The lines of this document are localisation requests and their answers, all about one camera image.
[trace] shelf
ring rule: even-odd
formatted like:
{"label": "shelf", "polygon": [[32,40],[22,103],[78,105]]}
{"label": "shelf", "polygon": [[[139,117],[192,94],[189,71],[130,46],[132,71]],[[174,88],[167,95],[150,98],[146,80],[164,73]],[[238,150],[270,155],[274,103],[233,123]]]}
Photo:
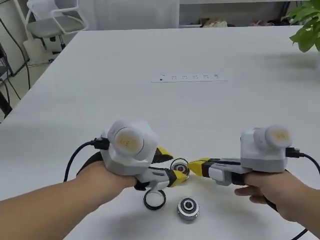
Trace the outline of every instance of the shelf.
{"label": "shelf", "polygon": [[272,2],[295,2],[294,0],[180,0],[181,5],[189,4],[236,4],[236,3],[272,3]]}

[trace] chair leg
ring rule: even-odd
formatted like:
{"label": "chair leg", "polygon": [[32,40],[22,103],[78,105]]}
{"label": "chair leg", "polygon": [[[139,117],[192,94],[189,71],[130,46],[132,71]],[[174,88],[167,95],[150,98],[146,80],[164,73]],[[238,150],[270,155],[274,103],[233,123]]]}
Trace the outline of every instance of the chair leg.
{"label": "chair leg", "polygon": [[60,42],[61,42],[61,49],[63,50],[63,49],[65,49],[66,44],[65,44],[64,39],[62,38],[61,35],[59,36],[59,39],[60,39]]}

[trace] finger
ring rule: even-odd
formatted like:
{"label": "finger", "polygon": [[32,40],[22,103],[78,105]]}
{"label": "finger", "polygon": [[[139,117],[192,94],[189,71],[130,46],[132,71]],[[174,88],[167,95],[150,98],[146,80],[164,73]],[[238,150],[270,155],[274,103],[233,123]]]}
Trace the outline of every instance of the finger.
{"label": "finger", "polygon": [[267,204],[264,196],[253,195],[249,198],[249,200],[254,204]]}
{"label": "finger", "polygon": [[260,189],[256,186],[247,186],[234,190],[235,195],[237,196],[262,196]]}
{"label": "finger", "polygon": [[262,188],[267,184],[267,177],[267,173],[253,171],[244,176],[244,182],[246,185]]}

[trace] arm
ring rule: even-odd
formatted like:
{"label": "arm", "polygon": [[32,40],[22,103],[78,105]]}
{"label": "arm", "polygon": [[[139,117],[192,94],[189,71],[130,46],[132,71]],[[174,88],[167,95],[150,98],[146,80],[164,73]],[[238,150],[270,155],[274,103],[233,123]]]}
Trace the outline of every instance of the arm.
{"label": "arm", "polygon": [[320,190],[308,187],[287,171],[249,173],[245,183],[248,186],[236,189],[236,195],[250,196],[250,201],[257,204],[266,204],[265,196],[284,219],[301,224],[320,238]]}
{"label": "arm", "polygon": [[101,161],[74,180],[1,201],[0,239],[62,240],[85,216],[135,182],[108,172]]}

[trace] plant leaf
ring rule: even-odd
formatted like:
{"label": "plant leaf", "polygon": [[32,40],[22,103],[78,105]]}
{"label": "plant leaf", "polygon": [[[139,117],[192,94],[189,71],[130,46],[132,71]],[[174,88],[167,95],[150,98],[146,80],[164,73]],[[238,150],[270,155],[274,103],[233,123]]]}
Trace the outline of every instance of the plant leaf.
{"label": "plant leaf", "polygon": [[320,37],[316,39],[315,41],[315,47],[320,52]]}
{"label": "plant leaf", "polygon": [[304,25],[303,28],[309,29],[311,28],[315,23],[317,23],[319,20],[318,17],[312,18],[311,20],[307,21]]}
{"label": "plant leaf", "polygon": [[316,23],[313,24],[313,33],[319,34],[320,33],[320,21],[317,21]]}
{"label": "plant leaf", "polygon": [[301,39],[303,39],[303,35],[307,32],[307,30],[305,28],[300,28],[295,35],[289,37],[291,39],[292,42],[297,43],[299,42]]}
{"label": "plant leaf", "polygon": [[307,30],[303,34],[300,34],[297,40],[300,51],[303,53],[309,51],[316,43],[317,37],[312,31]]}
{"label": "plant leaf", "polygon": [[296,14],[293,18],[292,18],[292,22],[291,24],[295,24],[297,22],[302,22],[305,21],[309,18],[312,18],[316,15],[318,15],[320,12],[318,10],[315,10],[313,8],[305,8],[302,11],[300,11],[298,14]]}
{"label": "plant leaf", "polygon": [[289,12],[284,18],[288,18],[288,17],[292,18],[293,16],[297,15],[303,9],[305,9],[304,6],[297,7],[295,9],[293,9],[291,12]]}
{"label": "plant leaf", "polygon": [[315,9],[320,10],[320,0],[310,0]]}

